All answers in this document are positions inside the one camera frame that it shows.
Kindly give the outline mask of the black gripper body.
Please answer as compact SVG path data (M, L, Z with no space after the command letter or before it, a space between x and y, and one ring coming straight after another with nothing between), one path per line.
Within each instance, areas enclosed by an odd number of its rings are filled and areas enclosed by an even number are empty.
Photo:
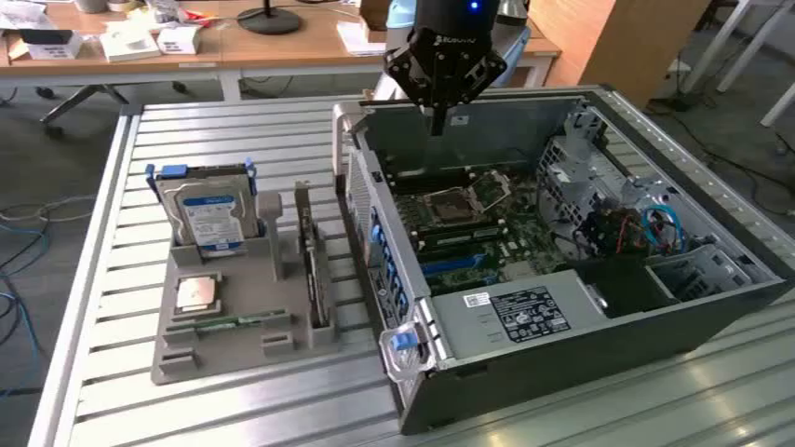
M415 23L409 43L421 57L425 71L434 78L437 97L439 54L465 52L475 56L495 50L493 30L498 6L498 1L421 1L417 3Z

